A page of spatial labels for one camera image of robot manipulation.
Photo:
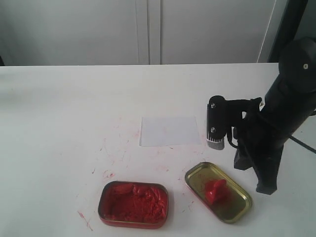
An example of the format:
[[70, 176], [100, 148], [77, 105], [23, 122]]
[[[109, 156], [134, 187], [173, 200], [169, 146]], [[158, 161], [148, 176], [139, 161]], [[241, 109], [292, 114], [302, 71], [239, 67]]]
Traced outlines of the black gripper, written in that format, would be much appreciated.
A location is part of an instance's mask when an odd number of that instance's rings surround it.
[[237, 140], [234, 168], [253, 168], [258, 178], [256, 192], [271, 195], [287, 140], [279, 125], [279, 101], [271, 98], [227, 101], [227, 122]]

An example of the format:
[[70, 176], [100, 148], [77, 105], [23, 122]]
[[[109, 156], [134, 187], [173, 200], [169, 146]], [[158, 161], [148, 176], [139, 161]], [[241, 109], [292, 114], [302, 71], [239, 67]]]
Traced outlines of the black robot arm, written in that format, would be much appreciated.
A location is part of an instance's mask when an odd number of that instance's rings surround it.
[[237, 136], [234, 167], [252, 167], [256, 191], [271, 195], [284, 143], [316, 109], [316, 40], [292, 41], [281, 53], [279, 75], [264, 98], [225, 102], [222, 123]]

